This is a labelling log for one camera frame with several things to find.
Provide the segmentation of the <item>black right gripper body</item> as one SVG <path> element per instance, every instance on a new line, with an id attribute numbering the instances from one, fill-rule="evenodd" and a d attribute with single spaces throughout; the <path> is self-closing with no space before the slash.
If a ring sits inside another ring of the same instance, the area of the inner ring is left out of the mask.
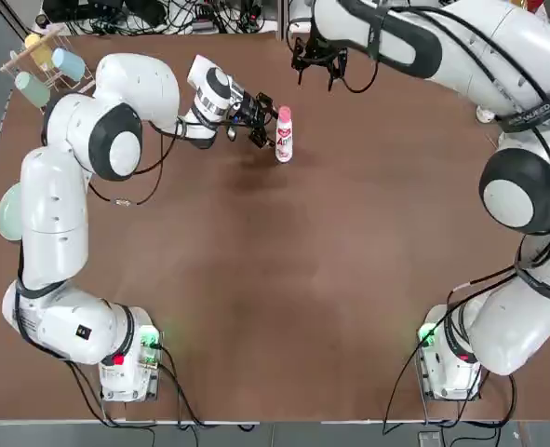
<path id="1" fill-rule="evenodd" d="M 334 47 L 320 34 L 310 34 L 303 45 L 302 61 L 305 63 L 328 63 L 345 57 L 345 49 Z"/>

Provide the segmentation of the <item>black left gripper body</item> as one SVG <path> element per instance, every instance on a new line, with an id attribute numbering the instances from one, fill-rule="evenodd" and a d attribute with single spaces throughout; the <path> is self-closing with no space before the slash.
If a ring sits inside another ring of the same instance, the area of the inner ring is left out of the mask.
<path id="1" fill-rule="evenodd" d="M 262 105 L 246 91 L 242 100 L 234 103 L 233 109 L 234 114 L 230 116 L 230 121 L 234 125 L 258 127 L 262 122 Z"/>

